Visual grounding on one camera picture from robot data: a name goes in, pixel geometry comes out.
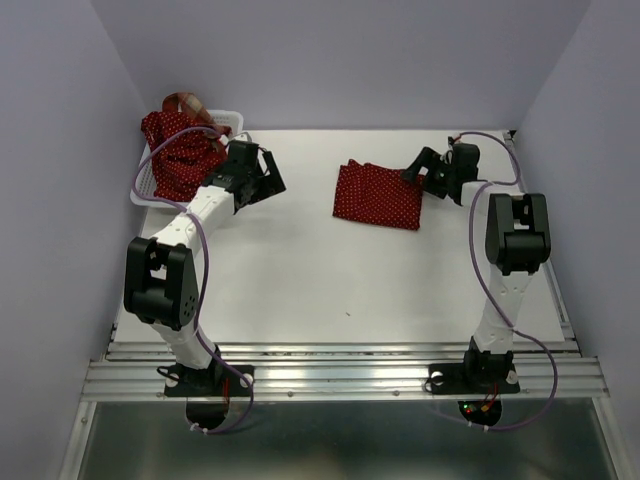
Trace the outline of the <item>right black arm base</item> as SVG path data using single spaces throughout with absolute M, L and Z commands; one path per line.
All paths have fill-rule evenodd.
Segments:
M 517 394 L 518 382 L 510 384 L 505 375 L 495 372 L 479 372 L 466 368 L 462 363 L 435 363 L 428 366 L 428 376 L 423 389 L 434 395 L 484 395 Z

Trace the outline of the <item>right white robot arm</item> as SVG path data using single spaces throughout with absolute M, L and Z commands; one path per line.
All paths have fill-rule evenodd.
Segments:
M 484 252 L 490 271 L 480 286 L 486 295 L 482 317 L 462 361 L 428 367 L 425 388 L 435 395 L 517 393 L 513 340 L 524 293 L 551 253 L 546 198 L 521 193 L 516 182 L 479 177 L 480 150 L 450 140 L 440 154 L 425 147 L 402 173 L 440 199 L 468 208 L 469 219 L 486 219 Z

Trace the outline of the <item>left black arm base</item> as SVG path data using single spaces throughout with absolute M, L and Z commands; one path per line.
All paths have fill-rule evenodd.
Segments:
M 164 395 L 169 398 L 250 397 L 245 380 L 216 362 L 207 369 L 173 364 L 157 367 L 156 372 L 164 379 Z

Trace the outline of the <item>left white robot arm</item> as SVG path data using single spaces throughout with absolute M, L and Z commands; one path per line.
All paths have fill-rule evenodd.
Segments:
M 196 274 L 196 255 L 208 253 L 208 236 L 239 210 L 285 189 L 270 151 L 233 140 L 226 161 L 166 227 L 129 243 L 124 308 L 159 334 L 175 356 L 174 365 L 159 370 L 166 395 L 210 395 L 224 375 L 220 350 L 199 324 L 208 277 Z

